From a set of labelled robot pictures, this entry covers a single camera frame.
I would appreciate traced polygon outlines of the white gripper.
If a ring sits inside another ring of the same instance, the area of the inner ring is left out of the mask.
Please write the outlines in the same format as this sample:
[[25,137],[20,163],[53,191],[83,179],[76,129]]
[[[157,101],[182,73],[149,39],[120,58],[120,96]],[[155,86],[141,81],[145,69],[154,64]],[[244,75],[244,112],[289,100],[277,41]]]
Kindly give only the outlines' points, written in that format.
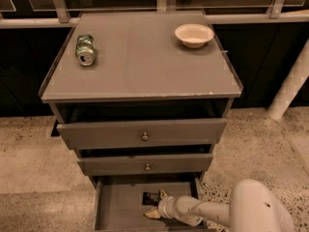
[[161,217],[178,218],[180,216],[178,211],[178,199],[174,196],[168,196],[164,189],[161,189],[158,194],[161,198],[158,206],[152,207],[144,216],[149,219],[161,219]]

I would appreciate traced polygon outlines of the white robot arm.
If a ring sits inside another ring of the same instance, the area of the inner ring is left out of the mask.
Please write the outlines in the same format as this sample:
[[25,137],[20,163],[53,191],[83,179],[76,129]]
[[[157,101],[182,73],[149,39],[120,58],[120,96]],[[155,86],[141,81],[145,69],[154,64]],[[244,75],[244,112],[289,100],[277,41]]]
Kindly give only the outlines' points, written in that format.
[[229,112],[202,197],[162,191],[146,216],[210,221],[223,232],[308,232],[308,109],[290,107],[307,79],[305,46],[268,109]]

